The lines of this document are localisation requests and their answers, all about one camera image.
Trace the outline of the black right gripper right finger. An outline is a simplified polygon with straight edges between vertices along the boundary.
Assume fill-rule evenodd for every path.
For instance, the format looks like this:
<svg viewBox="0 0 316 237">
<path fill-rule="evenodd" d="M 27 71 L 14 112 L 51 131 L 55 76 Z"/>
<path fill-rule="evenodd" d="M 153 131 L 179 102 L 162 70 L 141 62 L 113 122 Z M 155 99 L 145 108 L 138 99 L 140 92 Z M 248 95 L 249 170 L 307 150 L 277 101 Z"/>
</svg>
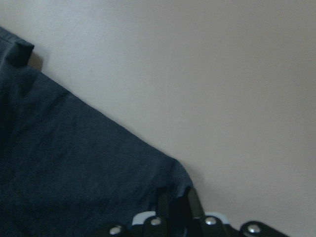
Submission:
<svg viewBox="0 0 316 237">
<path fill-rule="evenodd" d="M 198 193 L 190 189 L 187 194 L 191 213 L 188 230 L 192 237 L 220 237 L 222 222 L 215 216 L 206 215 Z"/>
</svg>

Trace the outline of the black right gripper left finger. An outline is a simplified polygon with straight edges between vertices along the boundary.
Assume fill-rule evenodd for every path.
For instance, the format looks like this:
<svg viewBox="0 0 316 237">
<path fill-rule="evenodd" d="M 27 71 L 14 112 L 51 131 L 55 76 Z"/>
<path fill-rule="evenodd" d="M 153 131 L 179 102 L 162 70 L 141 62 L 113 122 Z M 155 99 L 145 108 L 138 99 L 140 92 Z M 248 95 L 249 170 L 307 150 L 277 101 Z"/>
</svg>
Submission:
<svg viewBox="0 0 316 237">
<path fill-rule="evenodd" d="M 168 192 L 159 191 L 156 200 L 156 213 L 144 222 L 145 237 L 167 237 L 169 234 Z"/>
</svg>

